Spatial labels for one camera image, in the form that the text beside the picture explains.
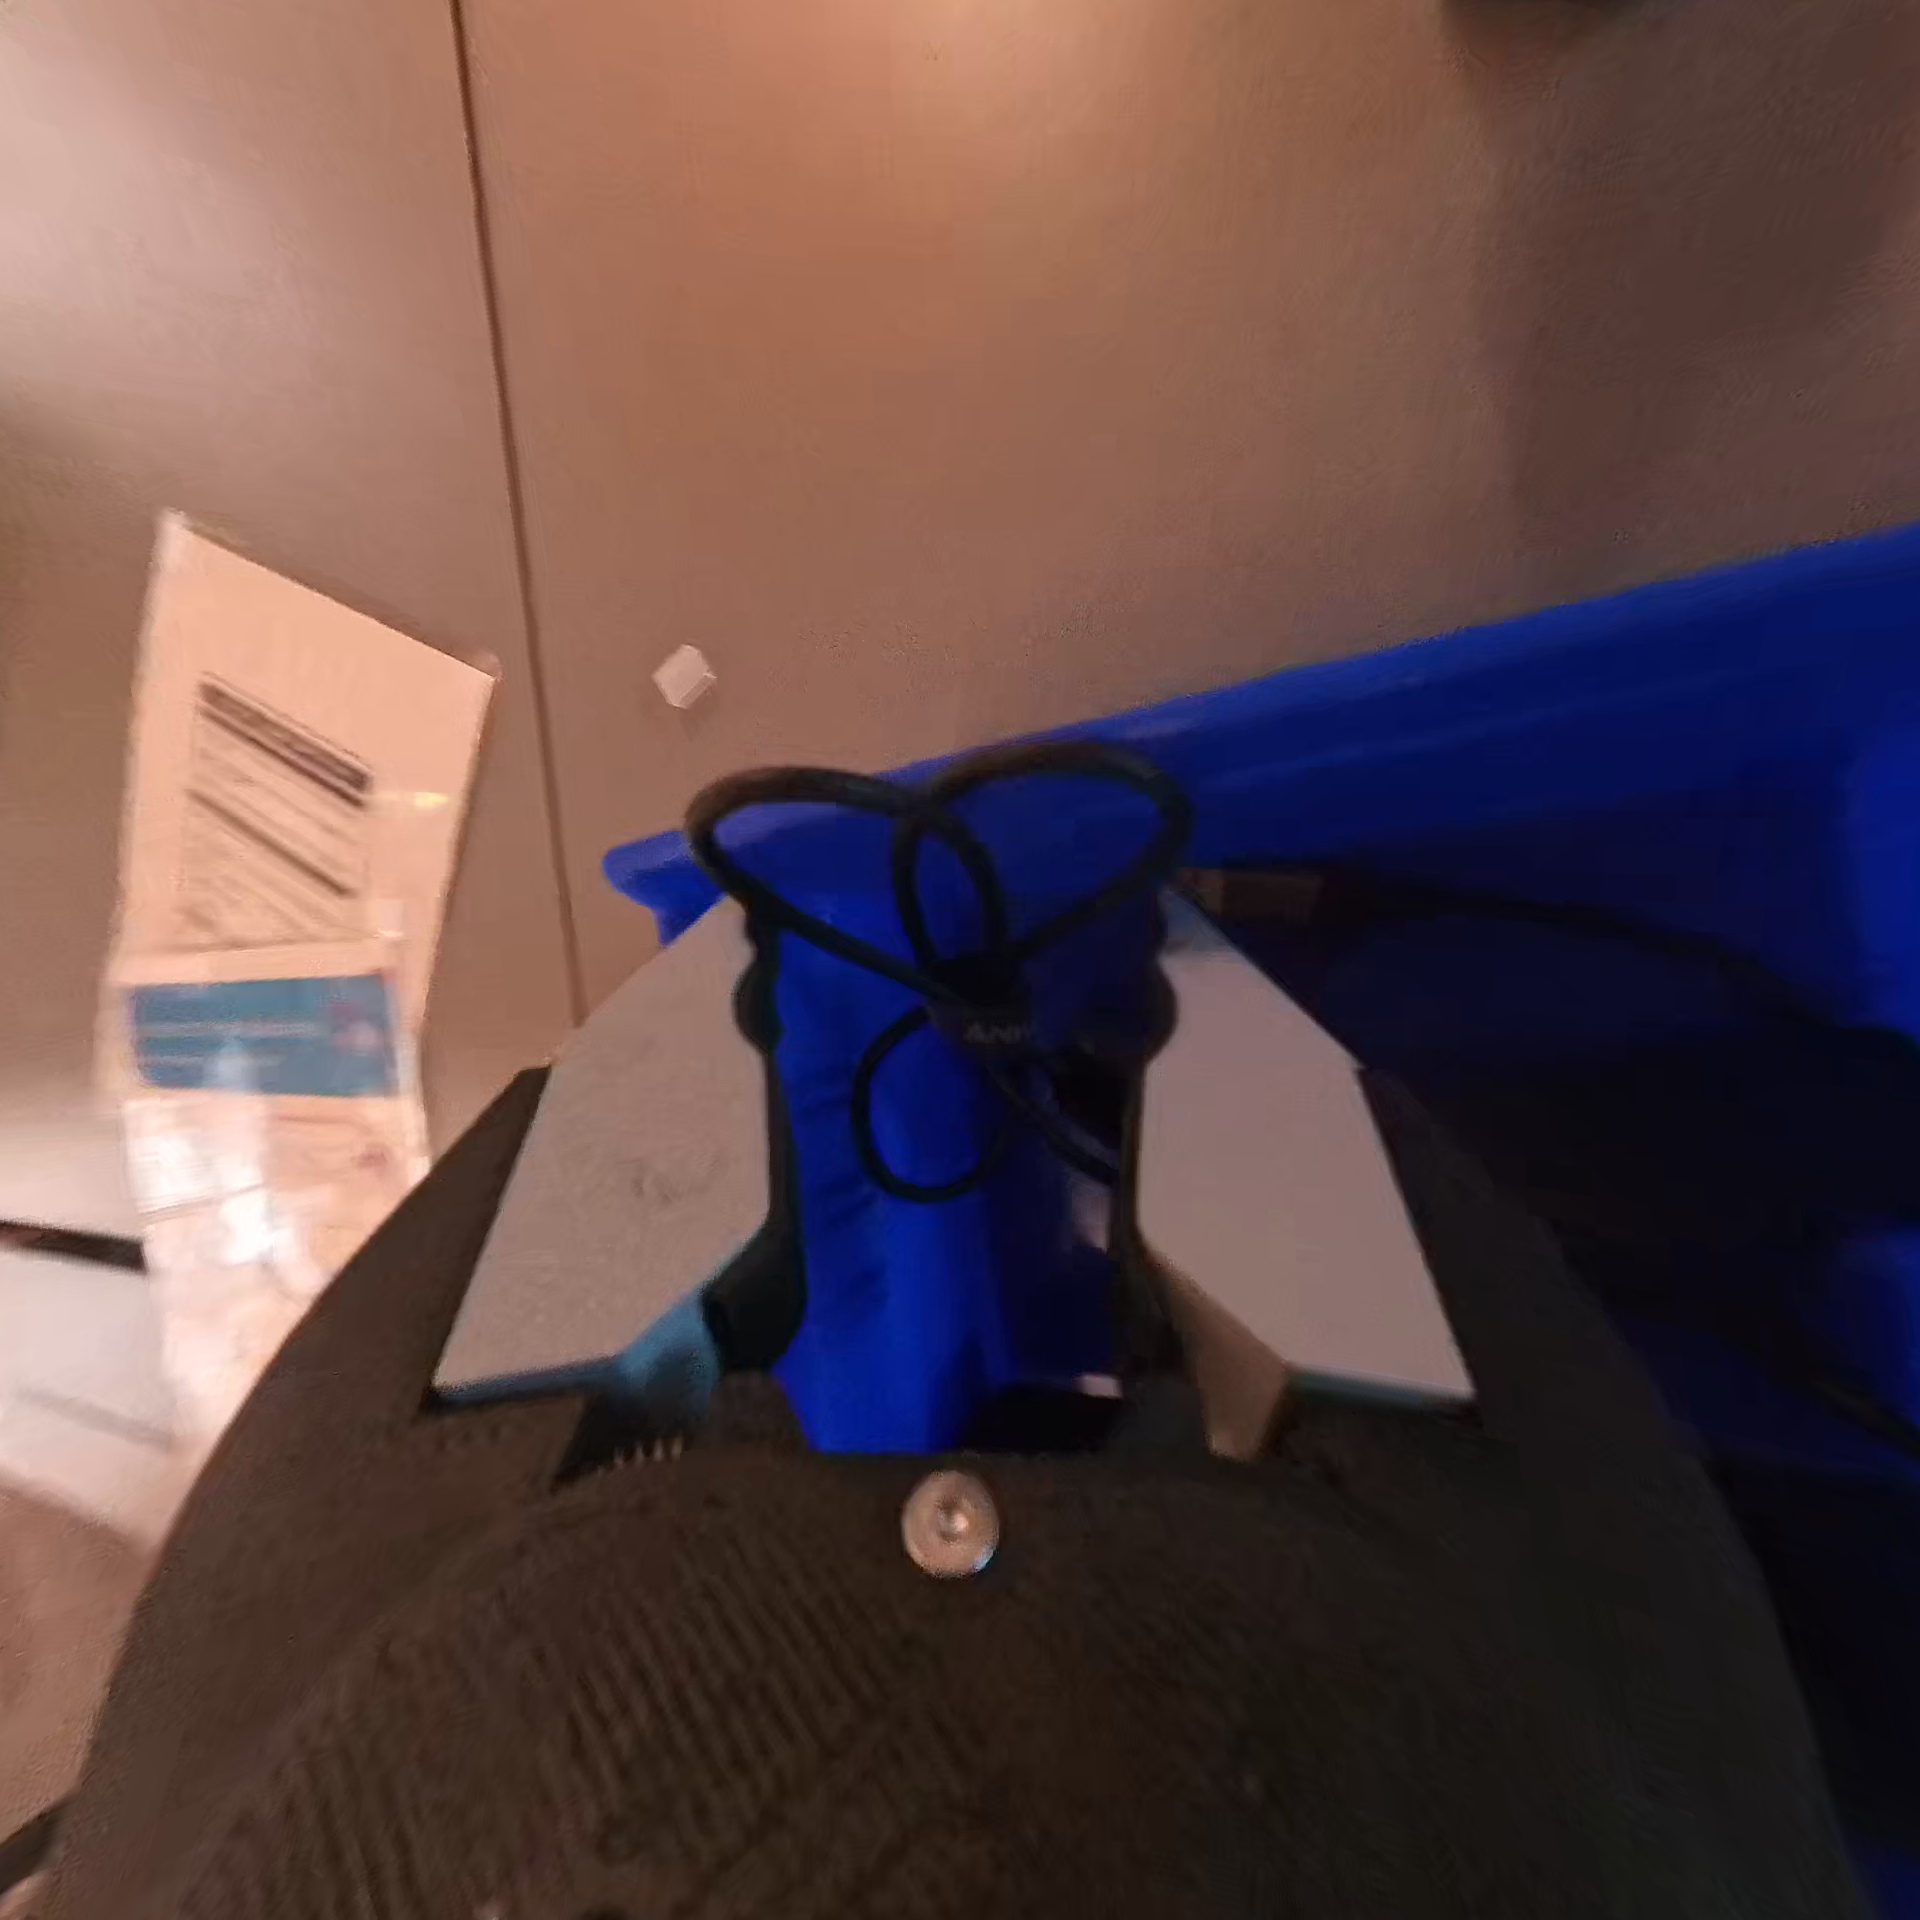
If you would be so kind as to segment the blue plastic bin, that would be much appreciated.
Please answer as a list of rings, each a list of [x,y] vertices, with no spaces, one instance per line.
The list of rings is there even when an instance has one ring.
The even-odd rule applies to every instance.
[[[840,1453],[1130,1364],[1117,1225],[1198,905],[1485,1168],[1727,1471],[1916,1495],[1916,527],[857,774],[606,854],[772,960]]]

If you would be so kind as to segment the laminated instruction sheet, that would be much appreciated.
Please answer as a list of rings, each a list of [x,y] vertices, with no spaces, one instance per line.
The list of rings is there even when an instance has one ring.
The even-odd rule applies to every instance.
[[[144,1215],[330,1274],[423,1174],[420,1034],[494,686],[155,519],[100,1067]]]

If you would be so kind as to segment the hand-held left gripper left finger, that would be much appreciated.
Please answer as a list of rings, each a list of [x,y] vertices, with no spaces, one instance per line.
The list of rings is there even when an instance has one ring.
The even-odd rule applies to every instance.
[[[803,1311],[772,960],[705,909],[567,1037],[492,1209],[434,1388],[582,1390],[698,1419]]]

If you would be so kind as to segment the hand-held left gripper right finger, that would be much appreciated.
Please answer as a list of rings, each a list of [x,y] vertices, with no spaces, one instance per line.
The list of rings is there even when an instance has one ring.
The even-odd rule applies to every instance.
[[[1209,1450],[1254,1459],[1307,1402],[1471,1408],[1360,1066],[1198,905],[1168,891],[1161,915],[1169,1026],[1115,1224],[1164,1283]]]

